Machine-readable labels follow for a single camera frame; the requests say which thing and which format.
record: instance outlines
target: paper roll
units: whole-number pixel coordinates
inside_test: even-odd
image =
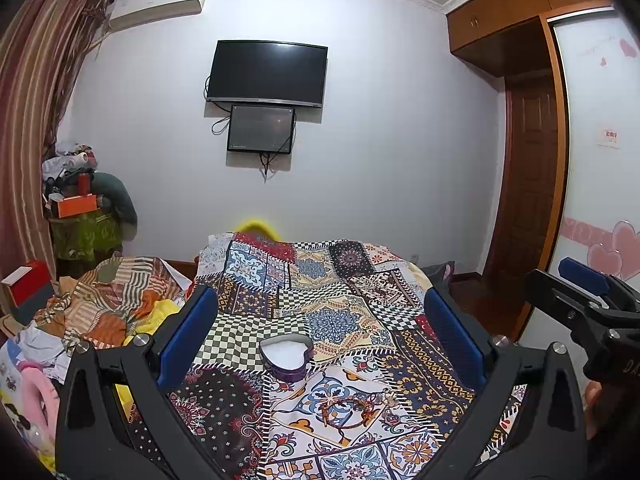
[[[78,155],[71,155],[65,164],[65,169],[69,171],[82,170],[88,160],[89,157],[85,152],[79,153]]]

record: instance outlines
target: plaid blanket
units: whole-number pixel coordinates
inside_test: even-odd
[[[386,247],[226,233],[200,253],[196,282],[217,290],[218,317],[169,399],[236,480],[408,480],[473,401],[424,318],[431,284]],[[257,348],[292,332],[315,350],[295,384],[269,374]],[[525,389],[481,461],[500,451]],[[137,410],[129,422],[139,451],[165,466]]]
[[[79,280],[63,278],[59,294],[37,311],[38,328],[62,339],[69,355],[82,338],[96,348],[121,346],[154,303],[181,289],[159,258],[112,257]]]

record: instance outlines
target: orange box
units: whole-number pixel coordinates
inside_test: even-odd
[[[94,194],[70,196],[59,202],[55,200],[51,202],[51,213],[55,218],[79,215],[96,209],[98,209],[98,202]]]

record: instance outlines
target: wooden floor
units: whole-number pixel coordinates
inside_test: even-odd
[[[451,297],[466,313],[474,316],[490,334],[510,336],[520,309],[492,290],[482,279],[453,282]]]

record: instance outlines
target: patchwork tablecloth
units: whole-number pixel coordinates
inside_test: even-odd
[[[218,318],[170,400],[237,480],[408,480],[474,399],[424,319],[428,280],[385,247],[227,233],[200,253],[196,282],[217,290]],[[315,349],[295,384],[258,354],[262,339],[291,332]],[[524,393],[514,389],[482,461],[499,453]],[[129,431],[165,466],[136,410]]]

